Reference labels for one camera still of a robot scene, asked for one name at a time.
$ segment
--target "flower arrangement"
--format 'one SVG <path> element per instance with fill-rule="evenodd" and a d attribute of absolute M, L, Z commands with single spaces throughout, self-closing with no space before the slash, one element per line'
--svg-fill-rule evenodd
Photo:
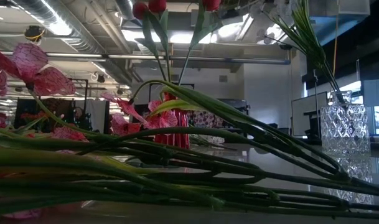
<path fill-rule="evenodd" d="M 165 1 L 160 0 L 150 1 L 149 8 L 142 3 L 134 6 L 136 17 L 143 19 L 145 34 L 145 38 L 138 42 L 154 52 L 156 59 L 158 52 L 150 39 L 152 27 L 161 38 L 168 58 L 168 12 L 162 11 L 165 9 L 164 5 Z M 191 47 L 219 27 L 220 24 L 203 27 L 202 19 L 206 11 L 216 10 L 218 5 L 219 1 L 199 1 L 199 18 Z M 10 214 L 10 217 L 16 217 L 12 214 L 28 211 L 24 216 L 28 218 L 28 213 L 39 213 L 38 210 L 30 212 L 32 209 L 99 200 L 207 207 L 212 210 L 234 209 L 287 215 L 379 219 L 378 205 L 350 203 L 317 192 L 271 189 L 257 185 L 261 180 L 274 179 L 379 196 L 379 185 L 350 177 L 336 160 L 298 139 L 207 95 L 172 84 L 169 82 L 170 73 L 168 76 L 162 74 L 164 80 L 152 80 L 142 85 L 164 85 L 162 93 L 174 96 L 173 100 L 151 103 L 149 109 L 152 112 L 147 118 L 137 114 L 133 107 L 134 100 L 124 101 L 111 95 L 103 95 L 119 104 L 123 112 L 138 118 L 148 130 L 137 132 L 138 125 L 128 124 L 121 114 L 116 114 L 113 126 L 116 127 L 117 135 L 100 134 L 69 125 L 49 111 L 37 95 L 68 94 L 72 92 L 74 85 L 61 77 L 60 72 L 54 68 L 44 69 L 47 58 L 37 46 L 21 44 L 16 52 L 12 61 L 0 53 L 1 73 L 26 82 L 29 92 L 41 109 L 63 127 L 55 130 L 53 134 L 42 135 L 41 138 L 36 135 L 34 138 L 27 137 L 30 127 L 38 120 L 17 130 L 0 127 L 0 172 L 3 173 L 0 175 L 0 215 Z M 61 85 L 47 82 L 54 75 L 61 78 L 58 80 Z M 176 108 L 209 111 L 252 135 L 254 139 L 221 129 L 175 127 L 169 111 Z M 141 139 L 160 134 L 196 134 L 231 139 L 262 149 L 308 170 L 319 178 L 277 174 L 263 170 L 255 164 Z M 98 159 L 83 155 L 98 156 Z M 137 168 L 113 159 L 113 156 L 122 155 L 138 158 L 145 164 L 188 167 L 202 172 L 170 173 L 160 169 Z M 217 176 L 223 173 L 238 174 L 240 177 Z"/>

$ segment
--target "glass vase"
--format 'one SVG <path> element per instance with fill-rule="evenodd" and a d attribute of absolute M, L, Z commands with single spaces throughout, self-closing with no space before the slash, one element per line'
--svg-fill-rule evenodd
<path fill-rule="evenodd" d="M 165 93 L 164 98 L 166 101 L 176 100 L 177 98 L 169 93 Z M 177 127 L 188 127 L 187 112 L 174 109 L 172 110 L 178 120 Z M 183 149 L 189 149 L 189 135 L 188 134 L 157 134 L 154 139 L 155 142 L 167 144 L 169 146 L 177 146 Z"/>
<path fill-rule="evenodd" d="M 332 92 L 333 104 L 322 108 L 321 134 L 323 152 L 337 160 L 351 177 L 372 182 L 367 110 L 351 104 L 351 91 Z M 373 196 L 325 189 L 349 202 L 372 204 Z"/>

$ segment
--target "red vase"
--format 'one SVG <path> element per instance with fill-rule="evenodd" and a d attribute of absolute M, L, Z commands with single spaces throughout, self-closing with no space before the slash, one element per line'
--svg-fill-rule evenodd
<path fill-rule="evenodd" d="M 164 97 L 166 101 L 176 100 L 177 98 L 169 93 L 165 93 Z M 178 120 L 177 127 L 188 127 L 188 116 L 187 112 L 175 109 L 172 110 Z M 188 134 L 157 134 L 154 138 L 155 142 L 166 144 L 169 146 L 177 146 L 183 149 L 189 149 L 189 135 Z"/>

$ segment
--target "red flower bud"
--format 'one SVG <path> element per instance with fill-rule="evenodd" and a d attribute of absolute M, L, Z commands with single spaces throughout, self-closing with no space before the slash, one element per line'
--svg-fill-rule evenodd
<path fill-rule="evenodd" d="M 166 10 L 166 0 L 150 0 L 149 10 L 153 13 L 160 13 Z"/>
<path fill-rule="evenodd" d="M 216 11 L 221 4 L 221 0 L 203 0 L 203 7 L 206 11 Z"/>
<path fill-rule="evenodd" d="M 135 18 L 143 20 L 145 16 L 145 12 L 147 11 L 147 6 L 143 2 L 135 3 L 133 7 L 133 14 Z"/>

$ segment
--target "red tulip bud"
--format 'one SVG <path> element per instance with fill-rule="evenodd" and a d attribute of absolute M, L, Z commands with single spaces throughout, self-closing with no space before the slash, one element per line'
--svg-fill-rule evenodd
<path fill-rule="evenodd" d="M 135 18 L 143 20 L 145 16 L 145 12 L 147 11 L 147 6 L 143 2 L 135 3 L 133 7 L 133 14 Z"/>
<path fill-rule="evenodd" d="M 149 10 L 153 13 L 160 13 L 166 10 L 166 0 L 150 0 Z"/>
<path fill-rule="evenodd" d="M 203 7 L 206 11 L 216 11 L 221 4 L 221 0 L 203 0 Z"/>

